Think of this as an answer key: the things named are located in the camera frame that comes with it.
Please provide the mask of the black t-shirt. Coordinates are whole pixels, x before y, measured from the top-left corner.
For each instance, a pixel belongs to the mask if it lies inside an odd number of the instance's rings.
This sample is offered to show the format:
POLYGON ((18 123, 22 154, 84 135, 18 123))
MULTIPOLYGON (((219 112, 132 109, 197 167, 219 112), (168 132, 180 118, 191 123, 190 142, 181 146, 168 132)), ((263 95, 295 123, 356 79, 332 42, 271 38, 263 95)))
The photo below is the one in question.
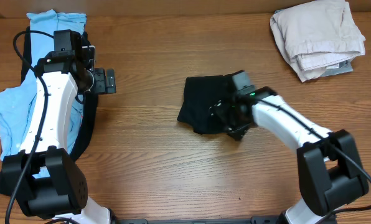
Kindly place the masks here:
POLYGON ((188 124, 197 134, 219 134, 234 130, 214 115, 213 107, 231 95, 228 75, 188 77, 185 80, 179 122, 188 124))

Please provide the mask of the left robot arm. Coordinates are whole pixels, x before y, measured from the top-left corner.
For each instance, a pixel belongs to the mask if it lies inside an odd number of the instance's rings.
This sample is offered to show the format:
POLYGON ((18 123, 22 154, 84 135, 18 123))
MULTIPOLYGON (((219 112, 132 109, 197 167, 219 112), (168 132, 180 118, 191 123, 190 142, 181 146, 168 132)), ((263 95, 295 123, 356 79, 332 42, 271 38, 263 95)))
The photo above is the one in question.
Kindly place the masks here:
POLYGON ((95 68, 95 47, 80 33, 55 31, 54 50, 32 67, 37 94, 31 124, 16 155, 6 156, 1 176, 11 192, 5 222, 18 203, 27 217, 47 223, 117 223, 114 212, 88 194, 87 180, 67 149, 70 112, 78 95, 116 91, 115 72, 95 68))

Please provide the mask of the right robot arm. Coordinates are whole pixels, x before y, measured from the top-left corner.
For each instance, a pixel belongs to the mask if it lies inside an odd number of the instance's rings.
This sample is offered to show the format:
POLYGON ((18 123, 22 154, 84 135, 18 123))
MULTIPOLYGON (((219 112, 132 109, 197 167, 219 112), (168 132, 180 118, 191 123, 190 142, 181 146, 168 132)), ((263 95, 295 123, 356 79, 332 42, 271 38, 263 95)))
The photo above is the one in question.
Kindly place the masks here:
POLYGON ((209 108, 239 140, 253 126, 269 130, 297 155, 301 200, 279 215, 252 223, 336 223, 336 214, 369 191, 353 136, 333 132, 292 109, 269 87, 256 89, 244 71, 230 74, 229 96, 209 108))

